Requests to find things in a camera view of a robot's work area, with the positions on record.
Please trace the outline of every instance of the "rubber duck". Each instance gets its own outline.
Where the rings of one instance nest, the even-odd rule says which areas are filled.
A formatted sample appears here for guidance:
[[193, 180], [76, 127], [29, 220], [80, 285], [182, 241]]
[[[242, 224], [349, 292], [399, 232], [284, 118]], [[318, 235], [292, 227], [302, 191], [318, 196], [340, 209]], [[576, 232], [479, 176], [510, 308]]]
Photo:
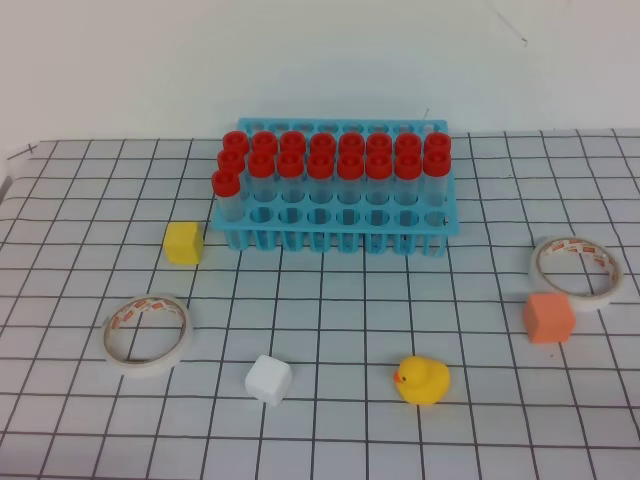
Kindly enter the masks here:
[[412, 405], [433, 405], [442, 400], [451, 378], [442, 362], [425, 357], [407, 357], [393, 374], [398, 393]]

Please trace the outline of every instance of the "tape roll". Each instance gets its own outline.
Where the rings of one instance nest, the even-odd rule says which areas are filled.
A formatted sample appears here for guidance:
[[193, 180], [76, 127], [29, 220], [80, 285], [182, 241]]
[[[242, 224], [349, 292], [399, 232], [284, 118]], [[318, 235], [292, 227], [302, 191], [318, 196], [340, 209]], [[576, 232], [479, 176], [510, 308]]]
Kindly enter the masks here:
[[[122, 322], [137, 319], [141, 313], [152, 311], [170, 312], [182, 322], [180, 338], [173, 348], [161, 357], [152, 360], [123, 360], [114, 356], [111, 347], [113, 331], [120, 328]], [[120, 305], [102, 325], [102, 346], [107, 362], [119, 370], [122, 375], [133, 378], [152, 377], [174, 367], [189, 347], [192, 336], [193, 325], [187, 307], [180, 300], [165, 295], [144, 295], [132, 298]]]
[[[609, 274], [609, 288], [598, 294], [573, 293], [555, 284], [542, 271], [541, 261], [545, 257], [563, 253], [592, 257], [594, 262]], [[533, 250], [529, 264], [529, 278], [536, 291], [564, 293], [569, 298], [569, 303], [574, 311], [592, 312], [609, 305], [613, 296], [620, 290], [624, 275], [620, 268], [620, 262], [606, 248], [584, 238], [556, 237], [543, 240]]]

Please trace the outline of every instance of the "yellow cube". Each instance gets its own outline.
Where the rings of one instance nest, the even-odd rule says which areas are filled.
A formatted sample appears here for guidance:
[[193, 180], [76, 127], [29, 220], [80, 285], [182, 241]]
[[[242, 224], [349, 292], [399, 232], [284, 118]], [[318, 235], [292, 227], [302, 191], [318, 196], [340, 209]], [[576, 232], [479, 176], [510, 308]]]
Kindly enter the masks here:
[[170, 222], [164, 235], [164, 251], [171, 263], [197, 265], [202, 257], [202, 231], [198, 222]]

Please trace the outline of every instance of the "white foam cube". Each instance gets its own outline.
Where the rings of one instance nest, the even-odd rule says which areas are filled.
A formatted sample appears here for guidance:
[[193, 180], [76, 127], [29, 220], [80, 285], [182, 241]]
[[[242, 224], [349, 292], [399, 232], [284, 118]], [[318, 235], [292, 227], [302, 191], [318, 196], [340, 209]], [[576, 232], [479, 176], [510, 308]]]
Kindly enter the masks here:
[[244, 379], [247, 393], [258, 400], [276, 406], [291, 385], [291, 367], [267, 355], [260, 355]]

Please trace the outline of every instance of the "orange cube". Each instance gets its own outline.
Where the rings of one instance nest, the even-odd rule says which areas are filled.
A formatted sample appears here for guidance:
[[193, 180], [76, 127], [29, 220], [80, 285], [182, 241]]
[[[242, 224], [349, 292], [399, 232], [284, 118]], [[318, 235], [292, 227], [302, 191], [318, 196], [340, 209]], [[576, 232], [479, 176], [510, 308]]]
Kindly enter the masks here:
[[576, 317], [564, 293], [534, 293], [524, 307], [524, 326], [531, 343], [566, 342]]

